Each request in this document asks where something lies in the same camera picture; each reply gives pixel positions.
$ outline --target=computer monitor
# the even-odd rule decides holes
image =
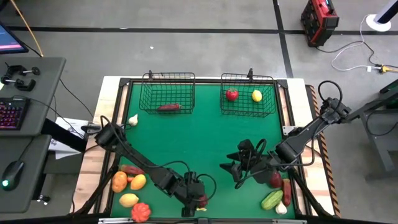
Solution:
[[[0,54],[26,53],[28,48],[0,22]]]

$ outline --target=green cucumber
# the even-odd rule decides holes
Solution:
[[[282,197],[284,196],[284,191],[283,190],[276,190],[274,192],[271,192],[262,202],[261,202],[261,207],[264,210],[270,210],[274,208],[281,200]]]

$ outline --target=gray floor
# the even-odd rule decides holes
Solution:
[[[341,17],[338,30],[359,30],[362,18],[377,12],[388,0],[334,0]],[[151,27],[151,28],[228,28],[276,29],[271,0],[36,0],[18,1],[32,26],[52,27]],[[280,0],[285,29],[300,30],[299,17],[305,0]],[[11,8],[0,13],[6,24],[22,22]],[[392,30],[398,30],[398,17]],[[27,32],[17,36],[35,47]],[[148,34],[148,33],[68,33],[36,32],[45,56],[67,58],[62,79],[76,96],[94,112],[106,75],[142,75],[152,71],[192,71],[197,76],[218,77],[223,72],[255,73],[286,77],[277,34]],[[366,42],[376,51],[374,61],[398,65],[395,35],[367,35]],[[325,50],[334,50],[360,36],[334,35]],[[337,72],[330,66],[336,54],[308,48],[302,35],[286,35],[287,48],[295,78],[317,86],[323,80],[341,85],[343,102],[352,109],[376,97],[378,90],[398,76],[379,75],[365,69]],[[336,62],[340,67],[367,65],[366,47],[349,49]],[[332,86],[324,95],[337,96]],[[89,119],[89,114],[62,86],[57,93],[58,110],[69,118]],[[333,176],[344,218],[397,223],[398,181],[367,183],[364,176],[377,171],[375,154],[369,147],[359,121],[336,125],[325,131]],[[69,210],[75,177],[56,179],[53,201],[43,209],[32,202],[29,211],[19,215],[0,214],[1,219],[63,215]]]

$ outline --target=green mat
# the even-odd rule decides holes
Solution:
[[[141,85],[132,88],[128,118],[138,113],[138,125],[126,131],[129,142],[155,164],[169,161],[185,161],[197,174],[210,174],[217,181],[217,193],[206,206],[206,212],[196,212],[196,217],[208,218],[294,218],[293,203],[285,215],[275,210],[265,211],[261,201],[273,190],[265,184],[258,184],[253,178],[245,181],[236,190],[232,176],[219,167],[231,162],[227,154],[237,152],[237,145],[250,139],[254,145],[267,139],[267,150],[282,140],[281,126],[277,112],[265,118],[223,115],[220,110],[220,86],[197,85],[195,109],[192,114],[147,114],[139,109]],[[131,164],[122,158],[120,164]],[[168,167],[184,174],[182,164]],[[119,204],[123,194],[134,193],[140,202],[147,203],[152,210],[151,218],[181,218],[183,205],[157,189],[147,177],[147,184],[141,190],[126,189],[114,195],[111,217],[130,217],[131,208]],[[206,194],[213,191],[213,183],[206,177]]]

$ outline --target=yellow-black warning tape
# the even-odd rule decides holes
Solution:
[[[312,100],[313,100],[313,105],[315,107],[315,114],[316,116],[319,116],[319,107],[318,107],[318,101],[317,101],[317,93],[315,92],[315,89],[313,86],[310,86],[311,88],[311,93],[312,93]],[[333,209],[335,211],[335,215],[341,218],[341,213],[340,213],[340,208],[338,206],[338,199],[337,199],[337,194],[336,194],[336,189],[335,189],[335,183],[333,181],[333,175],[331,173],[331,165],[329,161],[329,154],[328,154],[328,148],[326,146],[326,141],[325,141],[325,136],[323,135],[323,132],[320,134],[320,150],[323,152],[323,158],[325,161],[325,168],[326,168],[326,178],[329,182],[329,192],[331,196],[331,202],[333,204]]]

